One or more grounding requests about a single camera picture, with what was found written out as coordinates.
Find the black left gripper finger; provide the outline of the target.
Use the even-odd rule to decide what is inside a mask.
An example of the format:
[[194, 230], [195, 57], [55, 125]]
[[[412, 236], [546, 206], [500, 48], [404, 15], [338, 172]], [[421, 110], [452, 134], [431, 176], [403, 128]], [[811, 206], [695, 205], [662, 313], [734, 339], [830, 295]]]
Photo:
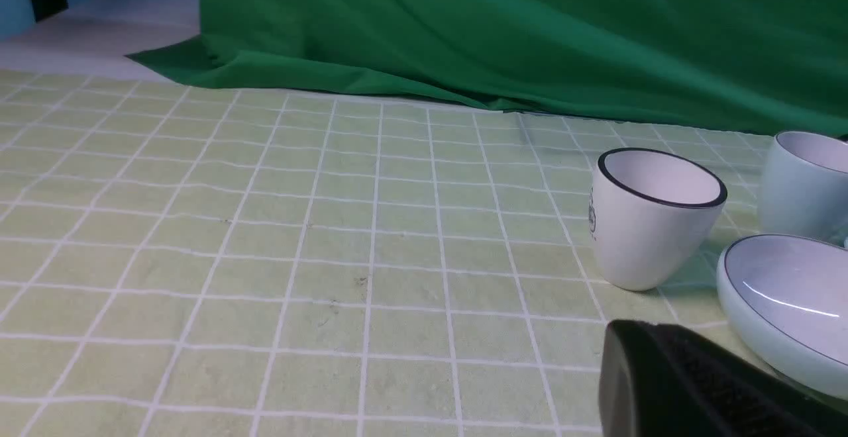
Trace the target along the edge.
[[684, 326], [606, 326], [605, 436], [845, 436], [845, 413]]

